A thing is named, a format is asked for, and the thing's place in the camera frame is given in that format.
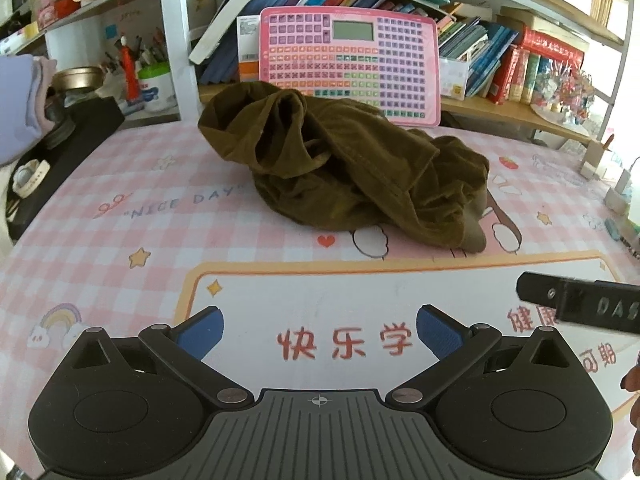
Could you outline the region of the person's right hand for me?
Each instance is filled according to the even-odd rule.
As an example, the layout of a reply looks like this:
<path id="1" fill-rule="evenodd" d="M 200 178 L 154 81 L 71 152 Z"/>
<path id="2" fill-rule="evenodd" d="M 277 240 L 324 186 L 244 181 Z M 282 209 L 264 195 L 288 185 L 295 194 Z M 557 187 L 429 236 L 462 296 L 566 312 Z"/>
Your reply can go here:
<path id="1" fill-rule="evenodd" d="M 640 390 L 640 365 L 636 364 L 628 370 L 627 374 L 620 381 L 620 388 L 630 393 L 639 393 Z M 629 413 L 629 421 L 634 427 L 634 438 L 631 443 L 631 451 L 634 454 L 632 459 L 632 472 L 636 477 L 640 476 L 640 398 L 634 401 Z"/>

